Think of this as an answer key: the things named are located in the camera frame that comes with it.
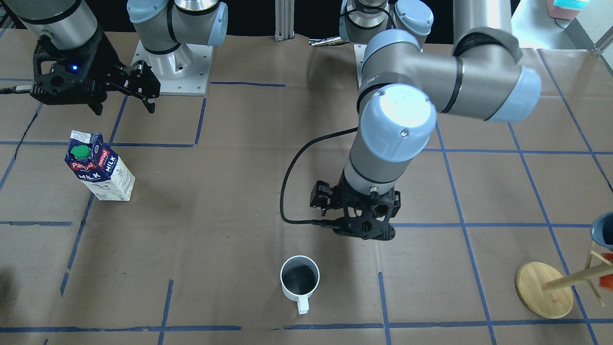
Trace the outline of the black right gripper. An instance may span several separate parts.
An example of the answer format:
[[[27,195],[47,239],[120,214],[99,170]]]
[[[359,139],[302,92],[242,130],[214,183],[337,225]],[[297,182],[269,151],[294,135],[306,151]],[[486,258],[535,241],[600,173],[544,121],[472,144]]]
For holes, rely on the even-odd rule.
[[[131,66],[121,63],[103,29],[82,46],[60,50],[49,35],[40,35],[33,54],[34,85],[30,95],[46,105],[86,104],[101,115],[108,91],[118,87],[124,94],[142,101],[150,114],[161,84],[145,61]],[[112,86],[117,81],[118,87]]]

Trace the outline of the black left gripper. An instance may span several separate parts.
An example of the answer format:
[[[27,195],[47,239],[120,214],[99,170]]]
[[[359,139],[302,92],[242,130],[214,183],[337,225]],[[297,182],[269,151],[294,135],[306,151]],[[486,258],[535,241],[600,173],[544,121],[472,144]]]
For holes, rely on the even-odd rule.
[[[333,229],[336,234],[363,240],[389,241],[396,236],[390,219],[396,216],[401,206],[401,194],[394,189],[385,194],[372,191],[364,195],[355,191],[344,175],[336,186],[317,181],[309,205],[322,210],[343,209],[343,216],[335,220],[314,220],[313,223]]]

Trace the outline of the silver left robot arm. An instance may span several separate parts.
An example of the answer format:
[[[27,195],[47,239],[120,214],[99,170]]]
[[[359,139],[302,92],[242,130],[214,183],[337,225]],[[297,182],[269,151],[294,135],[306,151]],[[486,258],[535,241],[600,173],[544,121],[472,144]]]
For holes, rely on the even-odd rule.
[[[288,219],[285,186],[279,210],[289,224],[312,224],[364,240],[392,240],[401,206],[396,181],[427,145],[439,113],[514,124],[538,104],[542,81],[520,63],[510,6],[500,0],[454,1],[451,56],[422,50],[433,13],[420,0],[344,0],[340,39],[365,45],[356,108],[359,124],[305,144],[355,132],[339,183],[318,181],[309,204],[343,210],[341,218]]]

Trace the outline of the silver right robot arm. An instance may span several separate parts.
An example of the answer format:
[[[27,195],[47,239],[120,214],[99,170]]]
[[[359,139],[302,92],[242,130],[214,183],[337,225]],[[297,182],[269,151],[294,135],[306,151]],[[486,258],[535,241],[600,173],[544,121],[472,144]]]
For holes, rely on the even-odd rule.
[[[108,92],[155,111],[166,81],[195,76],[190,45],[220,46],[228,7],[221,0],[5,0],[33,33],[33,81],[2,88],[46,105],[84,104],[101,115]]]

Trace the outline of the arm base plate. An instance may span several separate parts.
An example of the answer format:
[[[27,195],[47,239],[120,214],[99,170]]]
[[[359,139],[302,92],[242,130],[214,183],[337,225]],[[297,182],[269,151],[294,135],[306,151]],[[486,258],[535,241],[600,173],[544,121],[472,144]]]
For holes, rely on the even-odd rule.
[[[182,44],[175,52],[155,55],[138,42],[132,61],[152,67],[162,95],[205,96],[212,56],[212,46]]]

